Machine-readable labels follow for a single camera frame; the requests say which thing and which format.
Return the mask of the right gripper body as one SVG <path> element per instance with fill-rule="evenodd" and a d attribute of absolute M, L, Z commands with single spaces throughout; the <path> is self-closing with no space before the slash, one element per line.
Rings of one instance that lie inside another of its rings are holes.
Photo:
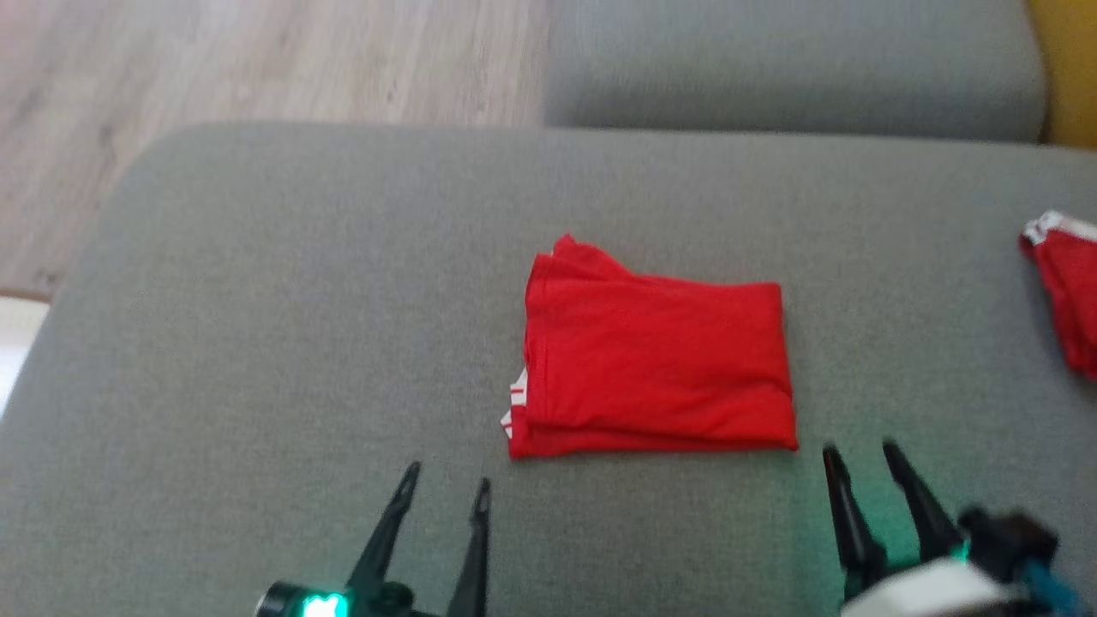
<path fill-rule="evenodd" d="M 842 616 L 1028 616 L 1029 597 L 971 559 L 945 556 L 890 571 L 842 560 Z"/>

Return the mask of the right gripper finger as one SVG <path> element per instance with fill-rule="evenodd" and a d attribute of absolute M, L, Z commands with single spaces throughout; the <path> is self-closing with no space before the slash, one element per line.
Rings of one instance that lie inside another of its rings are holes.
<path fill-rule="evenodd" d="M 955 554 L 964 546 L 964 536 L 937 500 L 932 490 L 925 484 L 920 474 L 911 464 L 908 457 L 893 440 L 882 444 L 890 476 L 901 489 L 915 527 L 918 540 L 918 556 L 921 562 Z"/>
<path fill-rule="evenodd" d="M 875 584 L 885 575 L 887 554 L 867 526 L 853 496 L 853 483 L 836 445 L 823 449 L 833 527 L 847 584 Z"/>

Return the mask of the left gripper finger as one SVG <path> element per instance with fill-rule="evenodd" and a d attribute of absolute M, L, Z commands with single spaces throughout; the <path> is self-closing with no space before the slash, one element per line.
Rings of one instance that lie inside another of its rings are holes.
<path fill-rule="evenodd" d="M 489 604 L 491 481 L 482 476 L 470 514 L 470 545 L 446 616 L 486 616 Z"/>
<path fill-rule="evenodd" d="M 411 508 L 417 482 L 422 472 L 422 462 L 411 462 L 399 485 L 395 489 L 387 506 L 381 512 L 377 525 L 369 536 L 367 546 L 353 566 L 346 588 L 357 597 L 372 597 L 387 581 L 387 571 L 404 516 Z"/>

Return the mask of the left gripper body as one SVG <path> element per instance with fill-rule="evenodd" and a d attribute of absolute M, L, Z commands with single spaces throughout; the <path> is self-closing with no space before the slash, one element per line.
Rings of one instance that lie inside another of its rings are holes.
<path fill-rule="evenodd" d="M 404 583 L 381 583 L 376 588 L 346 595 L 350 601 L 348 616 L 434 616 L 417 606 L 414 590 Z"/>

